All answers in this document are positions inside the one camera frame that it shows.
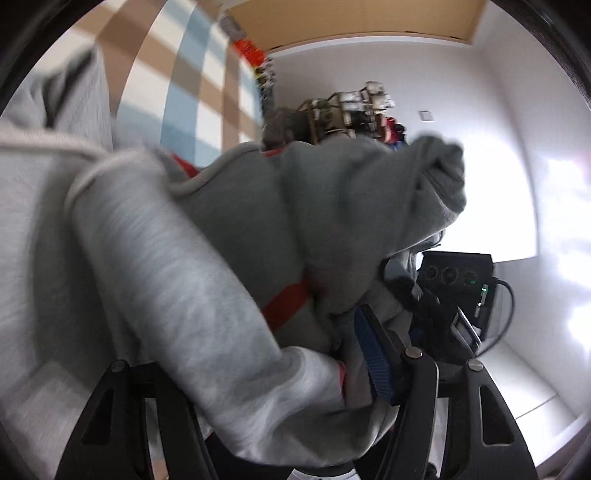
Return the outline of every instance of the checkered fabric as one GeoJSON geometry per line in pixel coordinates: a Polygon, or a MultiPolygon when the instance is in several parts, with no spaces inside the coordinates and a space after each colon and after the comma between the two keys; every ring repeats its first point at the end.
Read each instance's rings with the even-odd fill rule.
{"type": "Polygon", "coordinates": [[[216,17],[208,0],[105,0],[35,68],[50,70],[99,43],[119,124],[204,167],[261,136],[252,69],[216,17]]]}

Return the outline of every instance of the white floor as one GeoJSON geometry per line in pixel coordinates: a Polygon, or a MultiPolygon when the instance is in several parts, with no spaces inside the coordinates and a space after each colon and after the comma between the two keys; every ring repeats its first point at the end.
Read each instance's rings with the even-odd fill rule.
{"type": "Polygon", "coordinates": [[[482,356],[527,443],[536,465],[548,445],[574,420],[560,396],[505,342],[482,356]]]}

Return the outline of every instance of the red object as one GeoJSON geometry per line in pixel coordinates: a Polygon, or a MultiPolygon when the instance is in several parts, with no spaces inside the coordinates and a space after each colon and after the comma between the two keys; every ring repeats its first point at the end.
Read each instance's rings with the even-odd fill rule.
{"type": "Polygon", "coordinates": [[[279,155],[284,150],[285,150],[285,147],[283,147],[283,148],[275,148],[274,150],[265,150],[262,154],[264,156],[266,156],[266,157],[272,157],[273,155],[279,155]]]}
{"type": "Polygon", "coordinates": [[[242,38],[234,46],[253,68],[260,67],[265,61],[265,52],[257,47],[250,38],[242,38]]]}
{"type": "Polygon", "coordinates": [[[197,175],[199,175],[199,171],[193,167],[189,162],[183,160],[181,157],[179,157],[178,155],[175,155],[173,153],[173,158],[177,161],[177,163],[180,165],[180,167],[184,170],[184,172],[189,175],[189,178],[193,178],[196,177],[197,175]]]}
{"type": "Polygon", "coordinates": [[[271,331],[276,332],[310,299],[310,286],[304,280],[284,288],[261,310],[261,313],[271,331]]]}
{"type": "Polygon", "coordinates": [[[402,140],[402,138],[398,136],[398,133],[396,131],[396,123],[397,122],[395,118],[392,118],[390,116],[386,117],[386,126],[390,130],[390,139],[387,141],[387,143],[396,143],[402,140]]]}

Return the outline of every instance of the gray fabric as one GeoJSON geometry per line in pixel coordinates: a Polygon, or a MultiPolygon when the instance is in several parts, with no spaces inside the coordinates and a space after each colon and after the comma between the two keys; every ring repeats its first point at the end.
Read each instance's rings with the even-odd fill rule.
{"type": "MultiPolygon", "coordinates": [[[[2,122],[68,132],[107,153],[120,146],[96,52],[52,79],[30,77],[2,122]]],[[[175,205],[168,182],[182,175],[158,150],[98,169],[72,153],[0,151],[1,355],[12,366],[0,377],[0,416],[36,474],[54,475],[115,350],[158,361],[235,455],[326,466],[367,451],[397,409],[344,404],[337,362],[323,352],[348,338],[361,363],[332,315],[366,294],[404,334],[408,313],[371,294],[377,266],[396,252],[410,265],[404,251],[465,202],[458,147],[424,138],[403,152],[350,139],[296,142],[277,158],[237,150],[175,205]],[[70,214],[96,280],[62,210],[89,169],[97,176],[70,214]],[[260,308],[304,275],[318,301],[273,337],[260,308]]]]}
{"type": "MultiPolygon", "coordinates": [[[[105,118],[102,60],[91,54],[55,77],[29,75],[1,121],[72,132],[112,150],[105,118]]],[[[86,165],[76,155],[0,151],[0,418],[41,480],[54,476],[115,358],[94,275],[63,215],[86,165]]]]}

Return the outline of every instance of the white wall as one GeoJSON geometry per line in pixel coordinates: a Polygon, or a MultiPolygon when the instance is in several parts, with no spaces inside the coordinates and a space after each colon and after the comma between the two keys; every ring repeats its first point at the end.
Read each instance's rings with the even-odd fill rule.
{"type": "Polygon", "coordinates": [[[468,205],[443,249],[489,252],[495,261],[536,253],[535,215],[523,154],[498,84],[467,46],[365,41],[283,54],[274,60],[277,103],[382,82],[396,102],[390,114],[409,137],[436,131],[465,147],[468,205]],[[420,121],[429,110],[435,123],[420,121]]]}
{"type": "Polygon", "coordinates": [[[506,341],[576,413],[591,398],[591,112],[545,48],[490,4],[476,44],[529,163],[540,256],[499,265],[515,288],[506,341]]]}

